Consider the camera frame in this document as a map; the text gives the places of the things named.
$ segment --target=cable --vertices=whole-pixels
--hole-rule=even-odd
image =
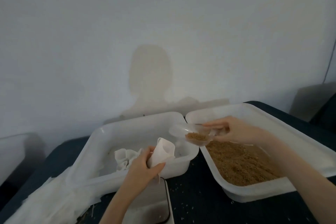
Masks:
[[[329,60],[329,64],[328,64],[328,68],[327,68],[327,71],[326,71],[326,73],[325,73],[325,76],[324,76],[324,79],[323,79],[322,84],[324,84],[324,82],[326,81],[327,74],[328,74],[328,71],[329,71],[329,68],[330,68],[330,64],[331,64],[331,60],[333,59],[333,56],[334,56],[335,46],[336,46],[336,39],[335,39],[335,42],[334,42],[333,51],[331,52],[331,56],[330,56],[330,60]]]

